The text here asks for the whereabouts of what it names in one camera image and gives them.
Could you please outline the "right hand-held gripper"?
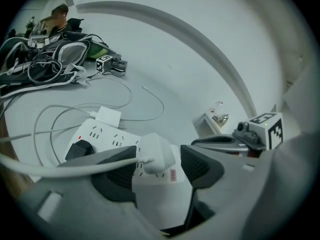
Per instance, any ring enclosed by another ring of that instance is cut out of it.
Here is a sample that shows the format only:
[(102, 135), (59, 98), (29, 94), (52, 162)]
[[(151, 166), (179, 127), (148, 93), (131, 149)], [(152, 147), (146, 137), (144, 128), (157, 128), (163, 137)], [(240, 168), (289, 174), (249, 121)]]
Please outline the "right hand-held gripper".
[(284, 141), (283, 116), (267, 112), (248, 120), (248, 130), (255, 134), (260, 149), (250, 147), (231, 134), (212, 134), (194, 140), (191, 145), (244, 157), (259, 157), (263, 151), (273, 150)]

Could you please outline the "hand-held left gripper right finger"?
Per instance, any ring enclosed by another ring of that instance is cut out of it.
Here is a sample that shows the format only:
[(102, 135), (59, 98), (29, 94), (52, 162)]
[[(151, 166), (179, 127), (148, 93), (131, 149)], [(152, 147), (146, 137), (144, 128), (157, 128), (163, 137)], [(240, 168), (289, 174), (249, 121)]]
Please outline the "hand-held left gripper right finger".
[(191, 145), (182, 162), (199, 172), (191, 181), (195, 207), (204, 222), (187, 234), (270, 234), (274, 227), (274, 153), (241, 157)]

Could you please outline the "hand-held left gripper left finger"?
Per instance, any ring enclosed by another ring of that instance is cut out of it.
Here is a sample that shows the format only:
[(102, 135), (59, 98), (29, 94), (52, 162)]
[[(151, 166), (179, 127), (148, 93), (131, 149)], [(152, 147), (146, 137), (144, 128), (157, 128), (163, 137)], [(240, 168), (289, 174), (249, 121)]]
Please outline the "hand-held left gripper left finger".
[(138, 211), (132, 164), (115, 172), (43, 178), (17, 201), (50, 240), (159, 240), (161, 232)]

